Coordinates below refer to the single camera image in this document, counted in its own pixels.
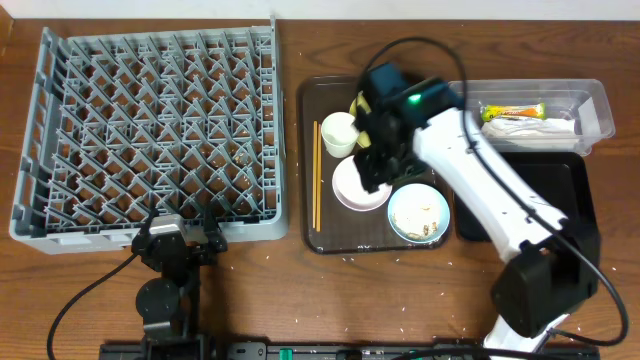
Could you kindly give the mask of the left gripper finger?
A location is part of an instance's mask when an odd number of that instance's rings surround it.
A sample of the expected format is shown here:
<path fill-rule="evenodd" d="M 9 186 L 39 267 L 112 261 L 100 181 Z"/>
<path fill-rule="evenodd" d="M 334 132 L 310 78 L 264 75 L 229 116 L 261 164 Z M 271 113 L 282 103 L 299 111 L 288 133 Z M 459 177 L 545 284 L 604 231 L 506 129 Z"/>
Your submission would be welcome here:
<path fill-rule="evenodd" d="M 149 216 L 144 221 L 142 227 L 140 228 L 137 238 L 138 239 L 147 239 L 150 236 L 150 228 L 153 220 L 158 216 L 159 212 L 156 208 L 152 208 Z"/>
<path fill-rule="evenodd" d="M 207 243 L 215 252 L 227 251 L 228 243 L 217 221 L 213 202 L 209 203 L 205 209 L 203 218 L 203 232 L 207 239 Z"/>

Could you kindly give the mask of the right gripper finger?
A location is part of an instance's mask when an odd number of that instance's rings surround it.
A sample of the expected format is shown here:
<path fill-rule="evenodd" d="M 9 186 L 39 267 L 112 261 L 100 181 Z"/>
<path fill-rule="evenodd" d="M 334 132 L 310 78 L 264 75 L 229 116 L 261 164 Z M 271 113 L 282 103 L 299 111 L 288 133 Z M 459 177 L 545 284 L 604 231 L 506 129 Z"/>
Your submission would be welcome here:
<path fill-rule="evenodd" d="M 421 176 L 429 166 L 415 154 L 403 156 L 398 163 L 398 179 L 406 180 Z"/>
<path fill-rule="evenodd" d="M 374 193 L 379 186 L 386 184 L 387 174 L 384 163 L 372 152 L 358 152 L 354 155 L 354 163 L 360 176 L 361 186 L 367 193 Z"/>

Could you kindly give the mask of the yellow round plate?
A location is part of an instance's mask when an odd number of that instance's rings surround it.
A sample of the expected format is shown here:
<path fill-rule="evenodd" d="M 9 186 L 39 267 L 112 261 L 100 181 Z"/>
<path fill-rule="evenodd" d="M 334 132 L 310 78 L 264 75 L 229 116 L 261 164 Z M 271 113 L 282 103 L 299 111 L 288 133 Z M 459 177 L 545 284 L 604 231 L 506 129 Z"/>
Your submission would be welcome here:
<path fill-rule="evenodd" d="M 357 97 L 352 101 L 349 108 L 349 113 L 353 117 L 356 117 L 358 110 L 363 110 L 366 114 L 369 114 L 371 112 L 371 108 L 369 107 L 369 104 L 364 98 L 362 91 L 360 91 Z M 359 132 L 356 142 L 361 148 L 367 148 L 371 145 L 370 138 L 365 131 Z"/>

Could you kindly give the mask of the light blue bowl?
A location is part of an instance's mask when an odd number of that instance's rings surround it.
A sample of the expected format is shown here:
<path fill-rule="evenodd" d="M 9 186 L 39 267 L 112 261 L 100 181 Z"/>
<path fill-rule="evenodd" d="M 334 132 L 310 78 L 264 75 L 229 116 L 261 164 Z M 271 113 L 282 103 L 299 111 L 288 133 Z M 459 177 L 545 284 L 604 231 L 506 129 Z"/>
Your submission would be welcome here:
<path fill-rule="evenodd" d="M 450 225 L 449 204 L 436 188 L 412 183 L 391 196 L 387 215 L 392 230 L 403 240 L 432 246 L 444 239 Z"/>

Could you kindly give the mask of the white paper cup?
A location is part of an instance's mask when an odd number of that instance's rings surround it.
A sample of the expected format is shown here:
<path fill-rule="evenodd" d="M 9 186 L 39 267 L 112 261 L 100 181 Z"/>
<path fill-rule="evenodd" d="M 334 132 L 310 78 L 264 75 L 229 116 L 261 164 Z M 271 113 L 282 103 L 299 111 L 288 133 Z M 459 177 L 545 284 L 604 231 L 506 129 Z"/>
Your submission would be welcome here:
<path fill-rule="evenodd" d="M 345 158 L 351 154 L 359 136 L 354 121 L 355 117 L 347 112 L 332 113 L 322 121 L 321 137 L 332 157 Z"/>

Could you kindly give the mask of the white napkin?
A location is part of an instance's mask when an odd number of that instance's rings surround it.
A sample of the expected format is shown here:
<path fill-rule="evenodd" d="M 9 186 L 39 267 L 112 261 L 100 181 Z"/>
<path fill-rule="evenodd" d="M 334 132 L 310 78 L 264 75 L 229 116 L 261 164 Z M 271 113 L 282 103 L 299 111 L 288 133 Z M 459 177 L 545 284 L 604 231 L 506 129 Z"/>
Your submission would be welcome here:
<path fill-rule="evenodd" d="M 565 119 L 494 118 L 486 122 L 481 131 L 486 137 L 573 136 L 575 121 Z"/>

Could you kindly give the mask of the yellow green snack wrapper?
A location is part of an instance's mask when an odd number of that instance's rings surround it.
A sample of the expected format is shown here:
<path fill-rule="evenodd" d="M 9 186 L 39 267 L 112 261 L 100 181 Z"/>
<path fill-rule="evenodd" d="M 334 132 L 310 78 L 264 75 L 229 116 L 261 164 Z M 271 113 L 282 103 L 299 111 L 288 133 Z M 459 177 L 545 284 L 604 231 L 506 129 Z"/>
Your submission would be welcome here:
<path fill-rule="evenodd" d="M 481 119 L 490 122 L 494 118 L 504 117 L 508 119 L 520 118 L 546 118 L 546 106 L 544 103 L 535 105 L 487 105 L 481 110 Z"/>

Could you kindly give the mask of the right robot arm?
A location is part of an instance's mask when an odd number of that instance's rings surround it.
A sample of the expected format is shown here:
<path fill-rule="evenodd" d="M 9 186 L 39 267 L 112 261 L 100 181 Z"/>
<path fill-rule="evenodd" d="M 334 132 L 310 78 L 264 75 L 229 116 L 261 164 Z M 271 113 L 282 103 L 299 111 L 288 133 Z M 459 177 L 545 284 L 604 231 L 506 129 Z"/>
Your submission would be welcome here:
<path fill-rule="evenodd" d="M 360 76 L 355 126 L 371 143 L 355 155 L 373 192 L 435 170 L 489 235 L 505 268 L 491 289 L 498 312 L 485 337 L 492 358 L 533 355 L 597 291 L 600 234 L 538 195 L 481 134 L 465 99 L 438 78 L 410 84 L 392 64 Z"/>

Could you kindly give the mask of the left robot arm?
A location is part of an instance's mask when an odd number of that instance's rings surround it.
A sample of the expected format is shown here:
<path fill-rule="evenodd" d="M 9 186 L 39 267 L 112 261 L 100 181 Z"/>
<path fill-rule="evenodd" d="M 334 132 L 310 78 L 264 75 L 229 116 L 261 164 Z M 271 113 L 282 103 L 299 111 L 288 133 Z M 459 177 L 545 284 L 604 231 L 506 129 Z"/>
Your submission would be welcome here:
<path fill-rule="evenodd" d="M 198 330 L 200 269 L 216 263 L 227 241 L 212 206 L 204 211 L 203 242 L 188 240 L 184 218 L 153 210 L 133 238 L 131 251 L 160 274 L 136 295 L 149 354 L 169 354 L 171 347 L 195 342 L 205 355 L 207 337 Z"/>

